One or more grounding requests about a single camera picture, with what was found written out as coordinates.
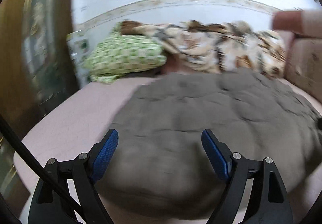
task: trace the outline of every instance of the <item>gray blanket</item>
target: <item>gray blanket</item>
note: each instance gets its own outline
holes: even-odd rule
[[[142,215],[209,216],[225,185],[202,148],[205,128],[246,158],[273,158],[291,191],[321,161],[318,117],[289,86],[250,69],[172,73],[141,86],[115,116],[119,146],[97,191]]]

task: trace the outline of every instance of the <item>pillowcase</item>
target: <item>pillowcase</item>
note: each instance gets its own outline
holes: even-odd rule
[[[85,61],[92,81],[111,83],[131,72],[141,72],[165,64],[162,46],[145,36],[121,35],[120,23],[110,36],[96,46]]]

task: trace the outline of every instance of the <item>silver screw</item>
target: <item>silver screw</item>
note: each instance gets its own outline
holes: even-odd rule
[[[84,160],[87,158],[87,153],[81,153],[79,156],[78,156],[81,160]]]
[[[55,160],[54,158],[51,158],[51,159],[49,159],[49,160],[47,161],[47,163],[51,165],[51,164],[54,164],[54,163],[55,163],[55,161],[56,161],[56,160]]]
[[[239,154],[237,152],[235,152],[232,156],[237,160],[241,159],[241,154]]]
[[[273,160],[270,158],[270,157],[267,157],[265,159],[265,161],[268,163],[268,164],[272,164],[273,163]]]

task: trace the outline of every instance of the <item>floral blanket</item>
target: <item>floral blanket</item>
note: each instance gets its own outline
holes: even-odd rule
[[[196,71],[221,73],[246,67],[268,78],[282,77],[284,72],[284,44],[278,33],[253,32],[243,21],[207,26],[190,21],[183,27],[123,21],[121,34],[152,38]]]

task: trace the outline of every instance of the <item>blue textured pad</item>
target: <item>blue textured pad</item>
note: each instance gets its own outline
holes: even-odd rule
[[[105,142],[103,148],[100,150],[98,156],[93,163],[93,173],[90,179],[93,183],[96,183],[101,179],[106,171],[106,168],[114,154],[116,146],[119,142],[119,134],[114,130],[108,140]]]
[[[201,134],[201,143],[217,176],[227,182],[230,179],[228,163],[206,130]]]

